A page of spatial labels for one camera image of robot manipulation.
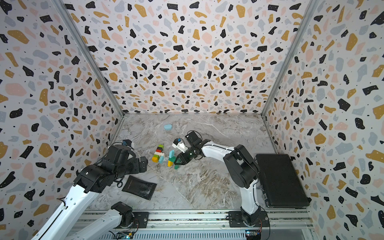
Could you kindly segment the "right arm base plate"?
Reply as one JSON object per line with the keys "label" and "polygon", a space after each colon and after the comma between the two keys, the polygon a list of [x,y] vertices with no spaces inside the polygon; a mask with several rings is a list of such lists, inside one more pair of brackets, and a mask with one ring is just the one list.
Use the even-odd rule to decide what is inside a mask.
{"label": "right arm base plate", "polygon": [[244,211],[229,211],[226,219],[231,228],[269,227],[269,217],[266,211],[256,211],[249,215]]}

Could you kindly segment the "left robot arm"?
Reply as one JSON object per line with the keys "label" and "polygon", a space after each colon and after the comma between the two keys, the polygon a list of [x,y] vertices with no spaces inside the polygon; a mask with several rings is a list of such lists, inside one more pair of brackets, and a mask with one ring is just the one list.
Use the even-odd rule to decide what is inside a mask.
{"label": "left robot arm", "polygon": [[122,180],[126,175],[144,173],[148,159],[137,157],[133,149],[125,145],[114,145],[99,163],[82,169],[74,180],[66,197],[49,220],[33,237],[34,240],[95,240],[112,229],[139,227],[132,207],[118,202],[102,217],[82,230],[71,234],[75,223],[87,207],[106,187]]}

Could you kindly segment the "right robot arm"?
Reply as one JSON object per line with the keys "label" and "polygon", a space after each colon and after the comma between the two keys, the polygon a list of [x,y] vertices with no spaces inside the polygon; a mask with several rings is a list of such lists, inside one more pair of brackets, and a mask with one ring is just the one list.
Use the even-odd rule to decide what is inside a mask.
{"label": "right robot arm", "polygon": [[257,198],[256,186],[259,182],[259,168],[246,147],[226,147],[211,140],[202,139],[195,131],[190,131],[185,140],[176,138],[173,148],[181,151],[174,164],[184,166],[197,157],[207,157],[225,163],[233,182],[240,188],[241,214],[245,225],[255,226],[261,216],[261,206]]}

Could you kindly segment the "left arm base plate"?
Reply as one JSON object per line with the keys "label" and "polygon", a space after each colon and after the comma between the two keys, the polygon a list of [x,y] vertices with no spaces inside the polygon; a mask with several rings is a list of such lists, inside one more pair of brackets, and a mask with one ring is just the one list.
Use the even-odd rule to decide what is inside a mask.
{"label": "left arm base plate", "polygon": [[149,221],[149,212],[132,212],[130,216],[124,215],[118,229],[145,229]]}

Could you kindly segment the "dark green long lego brick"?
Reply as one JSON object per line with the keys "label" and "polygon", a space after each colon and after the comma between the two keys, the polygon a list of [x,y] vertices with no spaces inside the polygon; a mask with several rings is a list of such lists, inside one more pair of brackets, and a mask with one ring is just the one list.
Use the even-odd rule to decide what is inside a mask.
{"label": "dark green long lego brick", "polygon": [[178,161],[178,158],[172,157],[172,158],[169,158],[169,161],[174,163],[175,161]]}

